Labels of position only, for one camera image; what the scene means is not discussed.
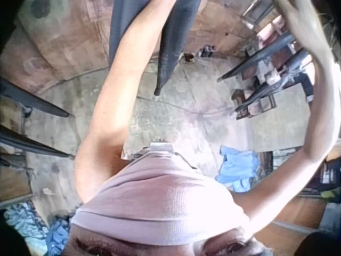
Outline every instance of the blue cloth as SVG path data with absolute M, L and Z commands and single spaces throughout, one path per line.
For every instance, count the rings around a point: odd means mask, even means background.
M 239 151 L 222 146 L 220 154 L 224 157 L 216 181 L 232 183 L 235 192 L 246 192 L 251 188 L 249 179 L 256 175 L 259 159 L 253 151 Z
M 70 233 L 70 220 L 74 214 L 56 216 L 46 237 L 48 256 L 60 256 L 67 243 Z
M 47 250 L 45 239 L 48 227 L 37 214 L 31 201 L 7 207 L 4 217 L 7 224 L 19 232 L 30 248 L 42 252 Z

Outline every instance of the wall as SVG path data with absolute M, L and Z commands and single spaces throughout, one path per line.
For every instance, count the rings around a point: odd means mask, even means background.
M 185 50 L 209 44 L 234 54 L 255 35 L 239 17 L 251 1 L 202 0 Z M 112 6 L 113 0 L 25 0 L 1 55 L 2 76 L 39 93 L 107 67 Z

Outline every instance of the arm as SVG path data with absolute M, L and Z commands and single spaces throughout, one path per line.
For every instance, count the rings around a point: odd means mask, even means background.
M 76 189 L 83 202 L 125 166 L 120 156 L 140 79 L 175 2 L 151 0 L 120 41 L 75 159 Z
M 315 58 L 314 101 L 304 145 L 276 171 L 245 194 L 233 198 L 250 217 L 251 230 L 267 226 L 314 176 L 335 144 L 340 129 L 339 66 L 310 0 L 276 0 L 290 31 Z

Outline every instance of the person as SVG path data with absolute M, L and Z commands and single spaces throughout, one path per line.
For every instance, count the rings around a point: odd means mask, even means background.
M 132 163 L 121 159 L 142 73 L 175 1 L 150 0 L 121 39 L 75 159 L 84 205 L 64 255 L 270 255 L 254 234 L 304 188 L 336 142 L 340 70 L 315 9 L 310 0 L 273 0 L 315 59 L 303 147 L 243 194 L 193 170 L 169 145 L 153 145 Z

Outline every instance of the wire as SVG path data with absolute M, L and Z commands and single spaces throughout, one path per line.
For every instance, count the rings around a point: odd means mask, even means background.
M 155 102 L 155 103 L 162 103 L 162 104 L 166 104 L 166 105 L 169 105 L 169 106 L 172 106 L 174 108 L 178 108 L 182 111 L 185 111 L 187 113 L 191 113 L 191 114 L 194 114 L 194 115 L 200 115 L 200 116 L 212 116 L 212 115 L 217 115 L 217 114 L 222 114 L 222 113 L 225 113 L 227 112 L 228 110 L 233 110 L 232 112 L 234 112 L 235 110 L 235 107 L 227 107 L 225 109 L 222 109 L 222 110 L 218 110 L 218 111 L 215 111 L 215 112 L 211 112 L 211 113 L 201 113 L 201 112 L 195 112 L 195 111 L 192 111 L 192 110 L 188 110 L 188 109 L 185 109 L 185 108 L 182 108 L 180 106 L 177 106 L 177 105 L 174 105 L 172 103 L 169 103 L 169 102 L 166 102 L 166 101 L 162 101 L 162 100 L 152 100 L 152 99 L 147 99 L 145 97 L 141 97 L 141 96 L 137 96 L 136 97 L 137 99 L 140 99 L 140 100 L 145 100 L 145 101 L 151 101 L 151 102 Z

